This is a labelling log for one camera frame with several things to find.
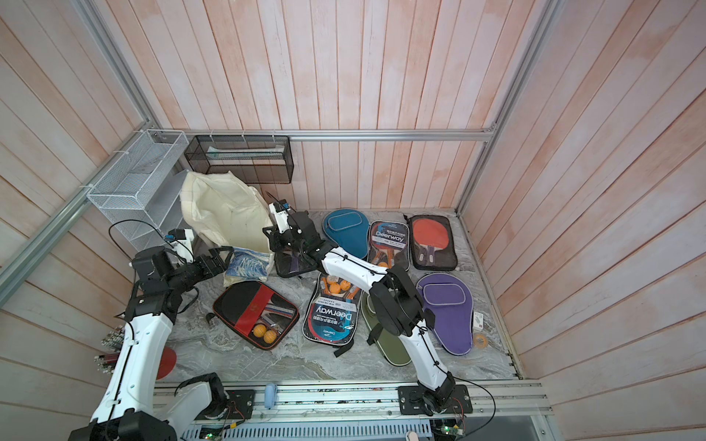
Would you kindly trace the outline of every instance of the red paddle blade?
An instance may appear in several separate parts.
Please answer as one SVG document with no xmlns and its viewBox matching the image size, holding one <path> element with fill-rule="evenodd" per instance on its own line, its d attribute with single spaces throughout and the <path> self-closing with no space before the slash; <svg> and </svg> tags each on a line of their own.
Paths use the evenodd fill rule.
<svg viewBox="0 0 706 441">
<path fill-rule="evenodd" d="M 414 241 L 421 246 L 433 246 L 443 250 L 448 246 L 446 228 L 433 219 L 417 219 L 412 223 Z"/>
</svg>

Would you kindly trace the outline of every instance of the blue cylinder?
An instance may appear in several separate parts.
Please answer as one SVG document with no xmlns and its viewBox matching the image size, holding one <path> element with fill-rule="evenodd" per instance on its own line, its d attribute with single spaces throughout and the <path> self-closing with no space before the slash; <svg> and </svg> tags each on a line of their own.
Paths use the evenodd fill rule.
<svg viewBox="0 0 706 441">
<path fill-rule="evenodd" d="M 275 395 L 277 395 L 277 385 L 269 383 L 265 386 L 265 409 L 271 409 L 275 406 Z"/>
</svg>

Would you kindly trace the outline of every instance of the ping pong paddle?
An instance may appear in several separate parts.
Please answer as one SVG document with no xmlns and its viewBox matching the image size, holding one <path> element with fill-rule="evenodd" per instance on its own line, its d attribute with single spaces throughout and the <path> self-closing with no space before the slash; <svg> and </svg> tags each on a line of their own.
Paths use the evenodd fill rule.
<svg viewBox="0 0 706 441">
<path fill-rule="evenodd" d="M 277 306 L 274 303 L 272 303 L 272 301 L 267 302 L 267 305 L 265 305 L 264 313 L 281 315 L 282 317 L 286 317 L 286 318 L 293 318 L 294 317 L 294 310 L 293 309 L 284 308 L 282 306 Z"/>
<path fill-rule="evenodd" d="M 395 254 L 399 253 L 399 250 L 395 250 L 393 247 L 383 245 L 382 243 L 374 243 L 373 247 L 378 251 L 378 253 L 375 255 L 375 258 L 373 259 L 372 263 L 377 265 L 380 263 L 383 256 L 387 256 L 387 258 L 388 258 L 387 264 L 390 267 L 392 267 L 393 266 L 393 258 L 395 256 Z"/>
<path fill-rule="evenodd" d="M 424 264 L 429 262 L 434 264 L 434 253 L 437 250 L 443 250 L 448 246 L 448 233 L 446 228 L 439 222 L 433 219 L 417 219 L 412 223 L 412 235 L 414 241 L 421 247 L 426 247 L 426 255 L 424 251 L 419 254 L 419 262 Z"/>
</svg>

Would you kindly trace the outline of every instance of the black wire mesh basket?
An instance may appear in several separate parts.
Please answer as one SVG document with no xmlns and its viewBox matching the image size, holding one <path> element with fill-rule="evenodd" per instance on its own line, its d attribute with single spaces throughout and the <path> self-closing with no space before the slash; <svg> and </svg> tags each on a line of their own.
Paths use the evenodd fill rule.
<svg viewBox="0 0 706 441">
<path fill-rule="evenodd" d="M 230 171 L 244 183 L 291 183 L 294 172 L 287 136 L 196 135 L 184 156 L 194 171 Z"/>
</svg>

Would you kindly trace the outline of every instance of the tape roll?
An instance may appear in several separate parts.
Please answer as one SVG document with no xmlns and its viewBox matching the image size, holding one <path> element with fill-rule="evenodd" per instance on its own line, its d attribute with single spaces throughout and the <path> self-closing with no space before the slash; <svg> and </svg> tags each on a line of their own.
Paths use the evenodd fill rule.
<svg viewBox="0 0 706 441">
<path fill-rule="evenodd" d="M 473 346 L 477 347 L 478 349 L 483 349 L 484 347 L 488 346 L 488 339 L 483 334 L 473 334 Z"/>
</svg>

